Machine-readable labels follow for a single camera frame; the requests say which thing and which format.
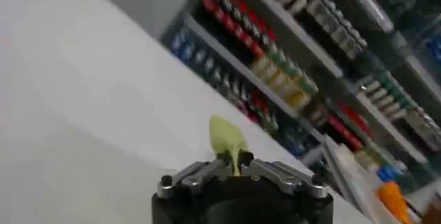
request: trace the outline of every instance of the yellow object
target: yellow object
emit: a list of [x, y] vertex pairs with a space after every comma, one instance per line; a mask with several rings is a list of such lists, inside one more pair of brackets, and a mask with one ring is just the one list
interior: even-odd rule
[[401, 194], [400, 188], [395, 182], [385, 183], [377, 191], [378, 198], [384, 206], [395, 216], [395, 218], [404, 224], [412, 224], [407, 215], [406, 201]]
[[234, 175], [240, 176], [238, 156], [240, 150], [247, 151], [247, 142], [242, 132], [226, 119], [212, 116], [209, 120], [209, 137], [215, 154], [228, 151], [233, 160]]

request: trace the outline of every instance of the orange object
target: orange object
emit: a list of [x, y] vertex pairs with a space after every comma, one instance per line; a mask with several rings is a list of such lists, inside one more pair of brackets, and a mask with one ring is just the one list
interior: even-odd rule
[[406, 201], [401, 194], [400, 187], [395, 182], [385, 183], [378, 189], [377, 195], [397, 220], [404, 224], [412, 224], [407, 215]]

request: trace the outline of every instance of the yellow sponge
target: yellow sponge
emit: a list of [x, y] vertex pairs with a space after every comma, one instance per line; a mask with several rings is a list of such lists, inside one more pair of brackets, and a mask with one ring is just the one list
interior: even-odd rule
[[238, 169], [238, 155], [240, 150], [247, 151], [247, 142], [242, 132], [229, 121], [212, 116], [209, 120], [209, 137], [215, 154], [228, 151], [233, 160], [234, 175], [240, 176]]

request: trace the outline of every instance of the screw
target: screw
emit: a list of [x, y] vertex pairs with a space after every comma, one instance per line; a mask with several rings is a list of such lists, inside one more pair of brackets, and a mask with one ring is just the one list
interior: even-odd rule
[[172, 186], [173, 178], [170, 175], [165, 175], [161, 177], [161, 185], [163, 187]]

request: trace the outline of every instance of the white tabletop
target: white tabletop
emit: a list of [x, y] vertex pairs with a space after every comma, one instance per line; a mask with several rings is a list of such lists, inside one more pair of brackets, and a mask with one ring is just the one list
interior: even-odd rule
[[310, 173], [107, 0], [0, 4], [0, 223], [149, 223], [159, 176], [214, 158], [213, 114]]

